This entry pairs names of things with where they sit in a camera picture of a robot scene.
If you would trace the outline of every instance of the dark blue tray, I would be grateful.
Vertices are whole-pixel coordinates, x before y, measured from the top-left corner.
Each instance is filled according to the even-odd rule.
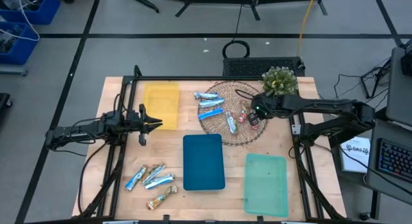
[[[221,135],[183,137],[183,188],[187,191],[225,188]]]

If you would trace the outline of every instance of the yellow cable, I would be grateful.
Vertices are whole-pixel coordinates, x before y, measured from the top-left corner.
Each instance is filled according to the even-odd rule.
[[[299,47],[298,47],[298,49],[297,49],[297,56],[300,56],[300,55],[301,55],[302,35],[303,35],[303,32],[304,32],[304,24],[306,24],[306,20],[308,19],[308,16],[309,16],[309,13],[310,13],[310,9],[311,9],[313,3],[314,3],[314,0],[310,0],[309,7],[308,7],[308,9],[307,9],[307,11],[306,11],[306,14],[304,15],[304,18],[303,18],[303,23],[302,23],[302,28],[301,28],[301,34],[299,35]]]

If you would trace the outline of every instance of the computer keyboard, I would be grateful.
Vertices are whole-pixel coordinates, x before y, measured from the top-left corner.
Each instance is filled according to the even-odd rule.
[[[391,142],[384,138],[379,140],[378,171],[412,182],[412,150],[410,147]]]

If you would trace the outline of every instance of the light green tray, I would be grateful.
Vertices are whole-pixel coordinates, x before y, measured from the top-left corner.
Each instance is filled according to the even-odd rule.
[[[244,195],[244,209],[247,213],[287,217],[289,211],[285,158],[248,154]]]

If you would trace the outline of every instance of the white cable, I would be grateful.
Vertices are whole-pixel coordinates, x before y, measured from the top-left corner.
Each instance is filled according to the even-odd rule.
[[[27,19],[27,16],[26,16],[26,14],[25,14],[25,12],[24,12],[24,9],[23,9],[24,6],[23,6],[23,4],[21,3],[21,0],[19,0],[19,3],[20,3],[21,13],[23,14],[23,16],[24,16],[24,18],[26,19],[26,21],[27,21],[28,25],[30,26],[30,28],[34,31],[34,33],[36,33],[37,39],[31,39],[31,38],[27,38],[27,37],[20,37],[20,36],[17,36],[17,35],[13,35],[13,34],[8,33],[8,32],[6,32],[6,31],[4,31],[4,30],[2,30],[2,29],[0,29],[0,32],[5,33],[5,34],[8,34],[8,35],[11,35],[12,37],[19,38],[19,39],[24,39],[24,40],[29,40],[29,41],[39,41],[39,40],[40,40],[40,35],[39,35],[39,33],[37,33],[37,31],[34,29],[33,25],[32,25],[32,24],[30,23],[30,21]]]

